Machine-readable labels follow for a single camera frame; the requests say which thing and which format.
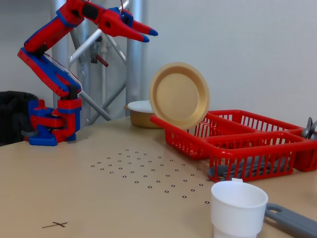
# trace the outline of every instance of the robotic arm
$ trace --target robotic arm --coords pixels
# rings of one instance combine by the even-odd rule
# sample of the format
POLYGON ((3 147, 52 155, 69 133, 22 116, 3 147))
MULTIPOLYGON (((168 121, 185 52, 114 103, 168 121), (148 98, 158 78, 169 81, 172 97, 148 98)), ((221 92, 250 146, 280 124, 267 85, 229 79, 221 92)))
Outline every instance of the robotic arm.
POLYGON ((79 112, 81 99, 77 94, 81 86, 46 58, 45 52, 68 34, 73 28, 88 19, 98 25, 104 33, 148 42, 144 34, 158 33, 133 19, 128 11, 118 7, 105 9, 86 0, 67 0, 56 12, 51 22, 35 32, 25 43, 18 56, 57 95, 61 97, 57 109, 45 107, 43 100, 31 102, 29 116, 36 133, 29 133, 25 139, 34 145, 57 145, 65 140, 75 140, 80 128, 79 112))

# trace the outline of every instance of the red dish rack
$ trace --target red dish rack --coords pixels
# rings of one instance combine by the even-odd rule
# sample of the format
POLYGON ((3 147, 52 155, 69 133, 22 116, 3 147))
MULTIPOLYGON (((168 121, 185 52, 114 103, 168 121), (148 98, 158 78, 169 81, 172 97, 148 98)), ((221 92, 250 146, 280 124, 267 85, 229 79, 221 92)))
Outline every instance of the red dish rack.
POLYGON ((302 127, 242 110, 210 111, 192 130, 151 117, 165 129, 166 142, 192 160, 209 159, 209 178, 265 179, 317 170, 317 141, 302 127))

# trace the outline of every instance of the beige table surface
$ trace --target beige table surface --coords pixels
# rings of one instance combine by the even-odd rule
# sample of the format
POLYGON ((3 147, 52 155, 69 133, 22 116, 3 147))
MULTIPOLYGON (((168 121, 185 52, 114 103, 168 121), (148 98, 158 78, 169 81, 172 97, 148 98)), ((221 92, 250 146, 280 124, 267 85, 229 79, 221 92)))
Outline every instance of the beige table surface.
MULTIPOLYGON (((167 146, 163 130, 129 118, 86 127, 56 147, 0 147, 0 237, 211 238, 207 169, 167 146), (42 229, 52 222, 68 224, 42 229)), ((316 172, 252 184, 269 202, 317 220, 316 172)), ((268 222, 259 238, 292 237, 268 222)))

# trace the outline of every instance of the white wall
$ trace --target white wall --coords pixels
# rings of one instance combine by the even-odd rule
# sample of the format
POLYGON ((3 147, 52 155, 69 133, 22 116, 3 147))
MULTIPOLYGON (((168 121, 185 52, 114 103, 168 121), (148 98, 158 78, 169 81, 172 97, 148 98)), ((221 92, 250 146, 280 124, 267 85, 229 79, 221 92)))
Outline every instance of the white wall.
POLYGON ((149 0, 144 87, 183 61, 208 81, 212 110, 243 109, 298 125, 317 119, 316 0, 149 0))
POLYGON ((17 56, 24 42, 50 19, 49 1, 3 1, 0 7, 0 91, 35 94, 53 105, 52 91, 17 56))

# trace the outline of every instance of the white plastic cup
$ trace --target white plastic cup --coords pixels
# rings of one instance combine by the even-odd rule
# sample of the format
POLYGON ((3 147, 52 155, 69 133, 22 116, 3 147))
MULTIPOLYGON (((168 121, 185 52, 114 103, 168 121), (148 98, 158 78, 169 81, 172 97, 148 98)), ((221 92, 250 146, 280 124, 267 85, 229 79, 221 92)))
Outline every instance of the white plastic cup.
POLYGON ((256 238, 261 231, 267 194, 242 179, 222 181, 211 187, 213 238, 256 238))

